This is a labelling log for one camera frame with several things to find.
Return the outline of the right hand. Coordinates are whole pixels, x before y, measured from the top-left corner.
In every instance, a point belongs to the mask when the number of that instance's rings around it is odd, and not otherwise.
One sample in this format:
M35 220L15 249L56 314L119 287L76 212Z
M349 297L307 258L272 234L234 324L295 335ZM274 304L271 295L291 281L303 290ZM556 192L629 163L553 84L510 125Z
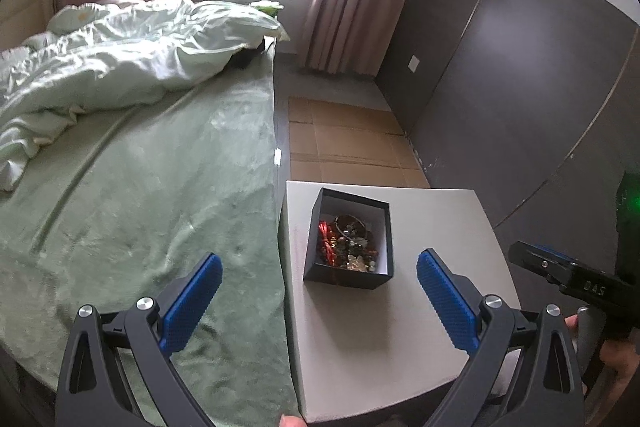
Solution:
M616 402L638 371L639 355L636 344L630 340L605 340L600 348L600 361L606 369L612 369L615 377L606 387L608 399Z

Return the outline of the left hand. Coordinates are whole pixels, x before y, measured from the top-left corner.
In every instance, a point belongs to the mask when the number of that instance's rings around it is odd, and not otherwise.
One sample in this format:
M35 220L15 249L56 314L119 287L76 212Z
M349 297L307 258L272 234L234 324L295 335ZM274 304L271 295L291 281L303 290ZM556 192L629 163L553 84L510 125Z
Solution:
M279 421L279 427L307 427L307 424L298 416L282 415Z

